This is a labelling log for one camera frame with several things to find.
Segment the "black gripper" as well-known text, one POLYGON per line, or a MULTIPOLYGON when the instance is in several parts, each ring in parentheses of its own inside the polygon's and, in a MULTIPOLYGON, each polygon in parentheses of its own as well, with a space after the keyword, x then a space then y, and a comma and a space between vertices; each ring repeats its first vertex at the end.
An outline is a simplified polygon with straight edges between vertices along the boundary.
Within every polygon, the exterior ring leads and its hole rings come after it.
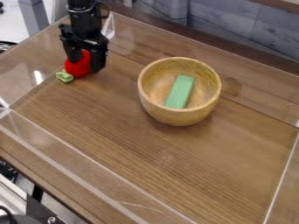
POLYGON ((60 40, 70 63, 76 63, 81 57, 81 50, 89 51, 90 69, 100 71, 106 64, 108 38, 96 31, 90 36, 81 37, 69 24, 60 24, 60 40))

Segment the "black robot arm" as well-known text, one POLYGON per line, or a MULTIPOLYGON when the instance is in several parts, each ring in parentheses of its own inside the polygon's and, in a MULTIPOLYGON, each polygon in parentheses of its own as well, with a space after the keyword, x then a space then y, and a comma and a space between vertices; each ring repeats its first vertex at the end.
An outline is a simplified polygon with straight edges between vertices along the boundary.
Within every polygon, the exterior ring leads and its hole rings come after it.
POLYGON ((69 24, 60 24, 60 41, 68 60, 74 63, 89 53, 90 71, 100 71, 106 64, 108 38, 101 34, 100 8, 108 6, 98 0, 68 0, 69 24))

